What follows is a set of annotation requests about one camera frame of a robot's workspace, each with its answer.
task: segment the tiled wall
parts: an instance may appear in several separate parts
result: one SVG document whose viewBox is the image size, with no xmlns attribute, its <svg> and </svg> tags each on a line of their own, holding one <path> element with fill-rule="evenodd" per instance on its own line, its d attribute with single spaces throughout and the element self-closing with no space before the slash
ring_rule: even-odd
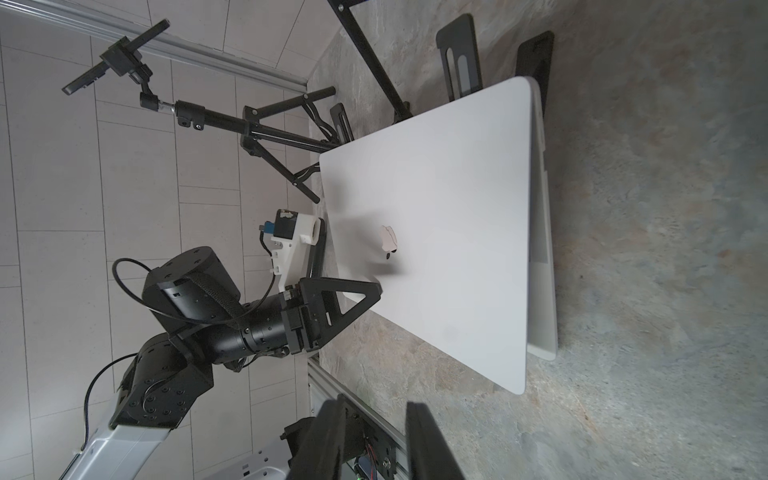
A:
<svg viewBox="0 0 768 480">
<path fill-rule="evenodd" d="M 341 28 L 328 0 L 73 1 L 305 78 Z"/>
<path fill-rule="evenodd" d="M 0 480 L 49 480 L 82 441 L 82 399 L 95 373 L 161 332 L 110 280 L 112 261 L 158 266 L 210 245 L 245 300 L 254 300 L 271 278 L 258 225 L 277 208 L 311 213 L 312 204 L 244 154 L 235 134 L 178 127 L 169 114 L 140 109 L 129 78 L 110 72 L 64 95 L 61 87 L 91 67 L 106 42 L 1 14 L 0 45 Z M 145 60 L 165 101 L 239 116 L 245 104 L 284 98 L 239 78 Z M 290 112 L 265 123 L 307 134 L 307 121 Z M 306 152 L 268 148 L 294 170 L 309 164 Z M 121 271 L 139 291 L 141 269 Z M 96 383 L 92 418 L 126 367 Z M 214 388 L 139 478 L 204 478 L 308 414 L 303 357 L 260 359 L 249 369 L 214 368 Z"/>
</svg>

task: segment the black metal frame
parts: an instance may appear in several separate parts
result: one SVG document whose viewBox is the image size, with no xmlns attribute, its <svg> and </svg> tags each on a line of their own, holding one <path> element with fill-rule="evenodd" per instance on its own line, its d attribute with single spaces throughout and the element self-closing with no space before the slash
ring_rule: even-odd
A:
<svg viewBox="0 0 768 480">
<path fill-rule="evenodd" d="M 404 102 L 392 81 L 384 71 L 384 67 L 379 62 L 376 54 L 373 52 L 362 29 L 357 24 L 357 20 L 349 10 L 350 7 L 363 2 L 364 0 L 328 0 L 341 25 L 349 34 L 353 44 L 357 47 L 362 59 L 370 68 L 376 81 L 379 82 L 384 91 L 384 95 L 395 109 L 395 122 L 405 120 L 412 116 L 409 110 L 408 102 Z M 101 55 L 102 61 L 93 68 L 86 71 L 83 75 L 76 78 L 73 82 L 62 88 L 67 95 L 75 93 L 80 88 L 87 87 L 94 81 L 102 77 L 109 69 L 112 69 L 119 76 L 129 74 L 129 76 L 141 86 L 140 104 L 143 108 L 153 111 L 171 110 L 177 117 L 177 122 L 182 127 L 193 127 L 195 130 L 203 130 L 206 125 L 215 128 L 221 128 L 227 131 L 238 133 L 240 137 L 240 146 L 254 157 L 263 158 L 272 168 L 283 175 L 294 187 L 298 188 L 312 202 L 318 204 L 320 198 L 315 195 L 305 184 L 310 176 L 319 171 L 319 164 L 310 165 L 296 173 L 288 170 L 280 161 L 278 161 L 259 141 L 269 140 L 278 144 L 296 147 L 302 150 L 308 150 L 316 153 L 326 152 L 343 143 L 352 141 L 352 129 L 349 126 L 349 120 L 346 118 L 346 112 L 341 104 L 335 106 L 332 116 L 334 123 L 339 125 L 340 132 L 337 132 L 331 125 L 328 125 L 320 117 L 314 101 L 327 98 L 336 94 L 333 87 L 314 91 L 298 97 L 289 98 L 272 105 L 253 108 L 246 106 L 243 108 L 243 117 L 236 118 L 231 115 L 221 114 L 216 111 L 207 110 L 204 106 L 193 104 L 186 101 L 177 101 L 175 104 L 167 104 L 161 101 L 157 95 L 152 93 L 149 88 L 149 80 L 152 70 L 141 62 L 139 47 L 159 35 L 170 26 L 168 20 L 163 20 L 149 28 L 146 32 L 139 35 L 132 41 L 123 37 L 115 42 L 110 48 Z M 293 108 L 302 107 L 310 120 L 314 121 L 325 140 L 315 140 L 302 135 L 292 134 L 277 128 L 267 127 L 261 124 L 261 120 L 269 116 L 280 114 Z"/>
<path fill-rule="evenodd" d="M 289 480 L 339 480 L 342 464 L 365 455 L 366 443 L 372 444 L 376 471 L 385 480 L 393 480 L 398 468 L 394 440 L 344 395 L 323 403 L 314 419 L 287 426 L 280 438 L 293 455 Z M 408 402 L 406 441 L 412 480 L 464 480 L 427 405 Z"/>
<path fill-rule="evenodd" d="M 552 50 L 554 50 L 554 33 L 547 30 L 522 42 L 518 47 L 518 58 L 515 62 L 515 75 L 533 77 L 538 83 L 542 115 L 547 106 Z"/>
<path fill-rule="evenodd" d="M 339 448 L 337 450 L 341 462 L 348 462 L 349 460 L 368 455 L 366 446 L 370 445 L 375 456 L 375 459 L 372 458 L 371 462 L 375 462 L 376 470 L 380 472 L 380 475 L 385 480 L 394 480 L 397 468 L 397 442 L 379 424 L 350 402 L 344 395 L 339 395 L 333 402 L 338 402 L 343 410 L 341 413 L 343 414 L 342 427 L 344 428 L 344 435 L 338 444 Z M 323 421 L 320 418 L 320 414 L 317 417 L 300 419 L 283 430 L 280 439 L 288 442 L 291 455 L 294 458 L 312 431 L 316 420 L 318 422 Z M 292 470 L 299 468 L 298 465 L 293 463 L 293 458 L 289 460 L 288 464 Z"/>
</svg>

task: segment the marble surface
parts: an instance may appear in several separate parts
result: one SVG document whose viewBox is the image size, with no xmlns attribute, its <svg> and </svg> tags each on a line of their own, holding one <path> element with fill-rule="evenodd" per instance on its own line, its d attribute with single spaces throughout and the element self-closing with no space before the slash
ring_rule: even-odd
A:
<svg viewBox="0 0 768 480">
<path fill-rule="evenodd" d="M 367 313 L 322 365 L 401 430 L 406 401 L 429 404 L 466 478 L 767 477 L 768 4 L 357 5 L 416 114 L 447 101 L 435 33 L 465 12 L 486 85 L 514 74 L 522 41 L 556 35 L 545 161 L 558 358 L 528 356 L 515 396 Z M 357 137 L 392 123 L 343 31 L 310 78 L 328 85 L 339 93 L 320 111 L 342 101 Z M 332 276 L 332 237 L 328 250 Z"/>
</svg>

